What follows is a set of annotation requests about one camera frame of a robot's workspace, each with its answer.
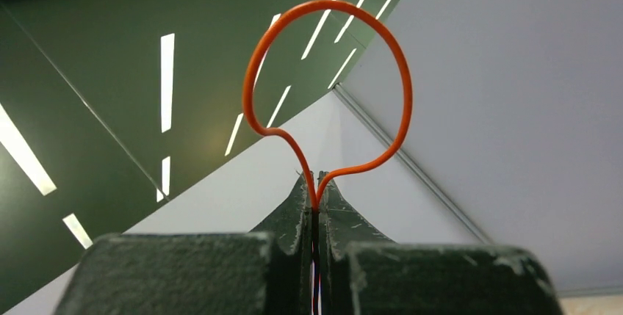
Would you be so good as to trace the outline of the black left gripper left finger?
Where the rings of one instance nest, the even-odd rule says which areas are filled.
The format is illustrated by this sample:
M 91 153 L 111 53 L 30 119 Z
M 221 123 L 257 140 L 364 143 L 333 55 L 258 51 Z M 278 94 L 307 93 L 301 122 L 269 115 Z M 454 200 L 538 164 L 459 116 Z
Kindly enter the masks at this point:
M 56 314 L 310 314 L 306 179 L 247 233 L 109 234 L 82 257 Z

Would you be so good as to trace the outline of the orange cable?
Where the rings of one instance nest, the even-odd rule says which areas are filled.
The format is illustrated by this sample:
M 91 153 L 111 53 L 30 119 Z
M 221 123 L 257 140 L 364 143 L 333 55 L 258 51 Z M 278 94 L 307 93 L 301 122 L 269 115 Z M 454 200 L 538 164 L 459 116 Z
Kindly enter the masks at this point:
M 403 88 L 403 111 L 400 121 L 400 127 L 396 134 L 396 137 L 392 141 L 391 145 L 383 152 L 379 157 L 372 161 L 360 164 L 356 166 L 343 167 L 337 170 L 333 170 L 322 179 L 322 181 L 316 186 L 312 179 L 312 173 L 309 169 L 309 164 L 306 157 L 303 154 L 298 143 L 295 139 L 285 130 L 273 127 L 264 127 L 256 119 L 253 108 L 253 80 L 259 71 L 259 63 L 262 57 L 267 53 L 268 48 L 273 41 L 277 38 L 278 34 L 282 32 L 291 22 L 301 18 L 312 12 L 321 10 L 338 10 L 340 12 L 347 13 L 354 16 L 359 20 L 365 22 L 368 26 L 375 30 L 377 35 L 380 35 L 386 45 L 392 52 L 398 70 L 400 72 L 400 78 Z M 319 298 L 320 298 L 320 232 L 319 232 L 319 220 L 320 220 L 320 202 L 322 201 L 323 193 L 328 183 L 339 176 L 352 175 L 358 173 L 364 173 L 373 170 L 383 163 L 392 158 L 403 144 L 408 128 L 411 122 L 413 108 L 413 91 L 411 74 L 408 67 L 408 62 L 404 56 L 403 50 L 399 43 L 395 39 L 394 35 L 375 17 L 371 16 L 368 12 L 346 1 L 342 0 L 312 0 L 299 4 L 290 10 L 287 10 L 269 29 L 263 34 L 260 41 L 257 43 L 251 58 L 249 60 L 244 83 L 242 86 L 242 110 L 246 117 L 249 126 L 259 135 L 266 136 L 278 136 L 284 139 L 290 148 L 294 151 L 303 168 L 303 175 L 307 183 L 309 197 L 311 201 L 311 259 L 314 265 L 314 274 L 311 280 L 312 284 L 312 296 L 311 296 L 311 312 L 313 314 L 319 313 Z

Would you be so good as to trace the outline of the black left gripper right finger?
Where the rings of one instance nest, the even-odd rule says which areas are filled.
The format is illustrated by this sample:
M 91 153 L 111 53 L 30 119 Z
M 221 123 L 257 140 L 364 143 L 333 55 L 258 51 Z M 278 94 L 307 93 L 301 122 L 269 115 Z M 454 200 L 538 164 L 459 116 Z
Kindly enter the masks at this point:
M 401 244 L 331 181 L 320 203 L 321 314 L 561 314 L 550 278 L 508 245 Z

